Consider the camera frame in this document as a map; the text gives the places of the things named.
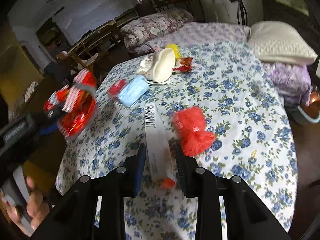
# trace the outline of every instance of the blue face mask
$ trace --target blue face mask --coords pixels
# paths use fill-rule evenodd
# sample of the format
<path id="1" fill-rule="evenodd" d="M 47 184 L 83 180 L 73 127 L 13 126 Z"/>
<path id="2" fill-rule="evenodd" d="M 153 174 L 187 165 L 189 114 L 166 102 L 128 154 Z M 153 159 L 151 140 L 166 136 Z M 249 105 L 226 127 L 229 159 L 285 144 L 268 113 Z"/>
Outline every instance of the blue face mask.
<path id="1" fill-rule="evenodd" d="M 147 90 L 149 86 L 146 79 L 138 75 L 118 94 L 118 100 L 126 107 L 132 106 Z"/>

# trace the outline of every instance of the human hand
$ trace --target human hand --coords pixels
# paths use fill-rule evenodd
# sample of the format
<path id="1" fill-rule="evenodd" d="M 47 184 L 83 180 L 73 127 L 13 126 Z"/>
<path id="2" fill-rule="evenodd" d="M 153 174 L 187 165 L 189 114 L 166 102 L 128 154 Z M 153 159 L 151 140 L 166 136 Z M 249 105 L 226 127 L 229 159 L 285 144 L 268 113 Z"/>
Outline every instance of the human hand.
<path id="1" fill-rule="evenodd" d="M 31 177 L 27 176 L 26 182 L 27 186 L 31 190 L 30 199 L 27 204 L 27 212 L 32 218 L 30 225 L 34 230 L 36 230 L 49 213 L 49 205 L 46 201 L 43 201 L 41 192 L 35 189 L 36 184 L 34 180 Z M 12 222 L 14 222 L 27 236 L 31 236 L 31 234 L 20 222 L 20 214 L 18 209 L 16 207 L 8 205 L 7 203 L 4 203 L 4 208 L 6 209 Z"/>

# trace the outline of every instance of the white pillow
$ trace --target white pillow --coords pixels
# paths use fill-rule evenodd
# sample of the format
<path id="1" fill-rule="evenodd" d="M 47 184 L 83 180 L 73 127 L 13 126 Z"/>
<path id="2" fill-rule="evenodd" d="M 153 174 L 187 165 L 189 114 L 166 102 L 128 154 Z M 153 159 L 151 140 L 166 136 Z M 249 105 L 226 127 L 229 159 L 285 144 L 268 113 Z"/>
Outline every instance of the white pillow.
<path id="1" fill-rule="evenodd" d="M 318 55 L 302 39 L 295 28 L 277 21 L 256 23 L 251 28 L 249 45 L 265 62 L 311 65 Z"/>

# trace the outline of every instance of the yellow pom-pom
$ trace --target yellow pom-pom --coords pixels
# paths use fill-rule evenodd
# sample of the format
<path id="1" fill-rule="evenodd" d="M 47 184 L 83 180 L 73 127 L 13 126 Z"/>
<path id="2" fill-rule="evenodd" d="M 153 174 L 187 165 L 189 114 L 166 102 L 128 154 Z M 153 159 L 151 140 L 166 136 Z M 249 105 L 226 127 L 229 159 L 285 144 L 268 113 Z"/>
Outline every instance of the yellow pom-pom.
<path id="1" fill-rule="evenodd" d="M 168 44 L 167 46 L 165 46 L 166 48 L 170 48 L 173 50 L 174 52 L 174 56 L 176 58 L 176 60 L 178 58 L 181 58 L 181 54 L 179 53 L 179 47 L 177 46 L 177 44 Z"/>

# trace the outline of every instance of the floral pillow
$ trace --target floral pillow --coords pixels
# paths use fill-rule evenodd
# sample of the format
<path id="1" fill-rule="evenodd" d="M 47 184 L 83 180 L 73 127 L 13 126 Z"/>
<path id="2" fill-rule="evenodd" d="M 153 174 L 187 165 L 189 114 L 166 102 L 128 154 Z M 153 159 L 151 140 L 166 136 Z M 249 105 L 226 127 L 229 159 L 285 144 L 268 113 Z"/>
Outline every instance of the floral pillow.
<path id="1" fill-rule="evenodd" d="M 134 49 L 151 39 L 162 37 L 179 28 L 186 22 L 193 21 L 193 16 L 182 9 L 175 8 L 150 14 L 121 28 L 127 49 Z"/>

